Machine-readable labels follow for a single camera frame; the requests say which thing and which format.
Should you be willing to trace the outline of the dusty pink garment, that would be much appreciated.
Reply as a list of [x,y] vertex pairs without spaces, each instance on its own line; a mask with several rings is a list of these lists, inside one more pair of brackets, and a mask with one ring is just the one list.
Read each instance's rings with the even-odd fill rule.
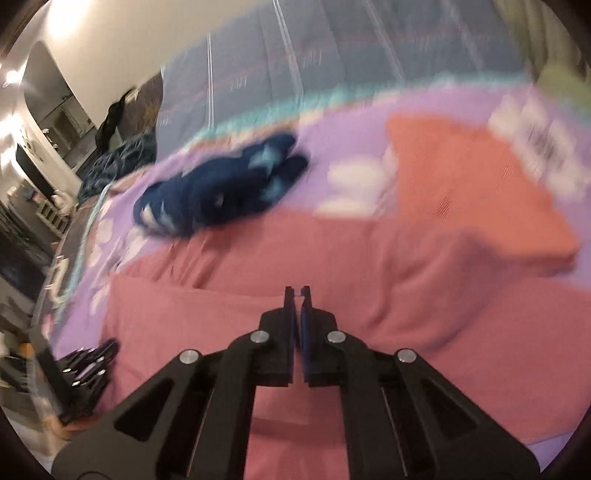
[[371,348],[416,350],[526,444],[574,430],[589,408],[587,291],[467,231],[276,210],[113,274],[103,334],[120,350],[100,409],[185,349],[228,347],[301,286]]

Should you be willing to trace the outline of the black garment on headboard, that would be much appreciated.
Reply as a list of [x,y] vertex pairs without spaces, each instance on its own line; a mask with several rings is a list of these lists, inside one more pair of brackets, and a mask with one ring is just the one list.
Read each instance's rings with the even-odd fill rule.
[[95,135],[95,145],[99,152],[104,153],[108,150],[109,142],[124,113],[126,96],[132,91],[133,88],[128,89],[116,102],[108,107],[107,115]]

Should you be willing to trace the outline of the blue plaid pillow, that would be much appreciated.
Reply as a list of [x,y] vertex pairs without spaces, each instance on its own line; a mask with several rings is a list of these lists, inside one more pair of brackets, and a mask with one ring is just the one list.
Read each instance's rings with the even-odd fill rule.
[[158,154],[389,89],[513,83],[524,67],[489,1],[269,1],[163,67]]

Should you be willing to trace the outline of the dark teal patterned blanket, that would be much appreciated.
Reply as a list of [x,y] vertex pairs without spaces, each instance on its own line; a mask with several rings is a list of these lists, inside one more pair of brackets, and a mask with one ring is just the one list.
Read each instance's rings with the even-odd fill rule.
[[153,164],[156,160],[156,150],[155,133],[146,131],[98,157],[82,177],[77,203],[83,204],[88,199],[99,195],[110,183],[122,179],[139,168]]

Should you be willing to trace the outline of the navy star-patterned fleece garment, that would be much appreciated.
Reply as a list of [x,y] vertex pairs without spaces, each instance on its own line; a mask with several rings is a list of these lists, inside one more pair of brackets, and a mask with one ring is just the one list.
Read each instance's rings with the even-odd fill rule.
[[310,160],[297,139],[280,133],[212,157],[186,173],[150,185],[135,202],[135,224],[158,236],[188,238],[266,212],[294,187]]

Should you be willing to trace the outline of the light green cushion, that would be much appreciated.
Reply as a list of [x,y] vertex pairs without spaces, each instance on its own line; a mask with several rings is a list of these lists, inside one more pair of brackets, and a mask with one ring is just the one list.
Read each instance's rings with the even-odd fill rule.
[[537,87],[545,94],[572,106],[590,107],[590,84],[569,67],[546,64],[539,74]]

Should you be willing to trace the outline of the folded coral orange garment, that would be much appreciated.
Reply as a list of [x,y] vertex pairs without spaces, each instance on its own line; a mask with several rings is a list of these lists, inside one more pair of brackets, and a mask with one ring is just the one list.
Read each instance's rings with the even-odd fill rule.
[[437,116],[394,114],[398,215],[469,229],[501,253],[547,269],[575,266],[581,242],[507,142]]

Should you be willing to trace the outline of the purple floral bedsheet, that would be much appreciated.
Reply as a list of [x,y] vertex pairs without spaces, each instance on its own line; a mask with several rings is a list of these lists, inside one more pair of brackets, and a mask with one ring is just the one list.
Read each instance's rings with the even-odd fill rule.
[[[401,219],[397,158],[386,131],[386,123],[394,114],[437,116],[483,127],[507,142],[528,177],[550,193],[554,206],[579,238],[575,266],[567,271],[547,269],[501,253],[469,229]],[[249,219],[287,210],[322,218],[391,218],[405,225],[463,230],[498,253],[590,295],[590,126],[546,99],[535,87],[412,90],[368,104],[312,114],[294,129],[294,136],[297,151],[310,160],[308,170],[280,204]],[[93,225],[86,270],[69,308],[62,320],[44,323],[57,356],[92,347],[108,338],[103,334],[103,323],[113,274],[127,262],[150,254],[167,242],[189,240],[152,236],[137,226],[133,207],[141,194],[158,181],[236,150],[238,147],[224,143],[180,150],[105,202]],[[575,429],[525,444],[539,463],[547,466]]]

